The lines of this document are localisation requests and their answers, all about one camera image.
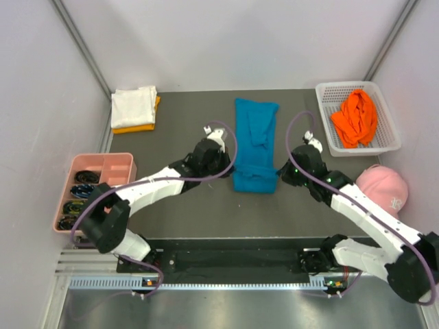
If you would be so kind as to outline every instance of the baseball cap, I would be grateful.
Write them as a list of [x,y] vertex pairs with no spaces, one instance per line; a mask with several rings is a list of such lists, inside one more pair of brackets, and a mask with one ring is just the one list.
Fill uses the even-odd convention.
[[398,219],[409,196],[407,183],[393,169],[376,164],[357,178],[359,189],[374,203]]

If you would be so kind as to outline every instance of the blue cloth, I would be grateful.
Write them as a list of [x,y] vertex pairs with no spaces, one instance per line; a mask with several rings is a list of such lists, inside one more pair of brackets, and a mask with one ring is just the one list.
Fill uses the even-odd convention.
[[238,154],[233,173],[235,191],[274,193],[278,176],[273,167],[276,103],[237,98],[236,137]]

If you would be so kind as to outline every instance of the white wall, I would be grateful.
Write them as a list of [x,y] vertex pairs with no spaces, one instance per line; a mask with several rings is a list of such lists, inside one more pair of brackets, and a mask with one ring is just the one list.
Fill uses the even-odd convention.
[[64,0],[112,89],[362,79],[405,0]]
[[401,219],[439,232],[439,2],[422,0],[375,78],[393,112],[403,147],[381,157],[407,180]]
[[97,151],[109,104],[48,0],[0,9],[0,328],[36,328],[69,163]]

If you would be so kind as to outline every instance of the pink tray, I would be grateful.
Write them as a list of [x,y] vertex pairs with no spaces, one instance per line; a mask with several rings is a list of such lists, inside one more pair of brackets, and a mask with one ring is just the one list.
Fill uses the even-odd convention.
[[[58,221],[64,216],[62,206],[72,200],[79,200],[70,194],[72,186],[77,185],[75,174],[81,170],[90,170],[100,174],[99,183],[107,183],[110,186],[126,184],[136,180],[137,167],[130,153],[108,154],[79,154],[71,164],[69,175],[61,195],[58,211],[54,219],[54,230],[59,233],[70,234],[71,231],[59,230]],[[75,235],[82,235],[77,230]]]

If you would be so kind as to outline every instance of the white cloth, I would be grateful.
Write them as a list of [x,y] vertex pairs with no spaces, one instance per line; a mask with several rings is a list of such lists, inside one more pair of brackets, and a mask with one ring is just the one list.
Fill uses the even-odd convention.
[[126,128],[156,122],[155,86],[116,90],[111,95],[111,128]]

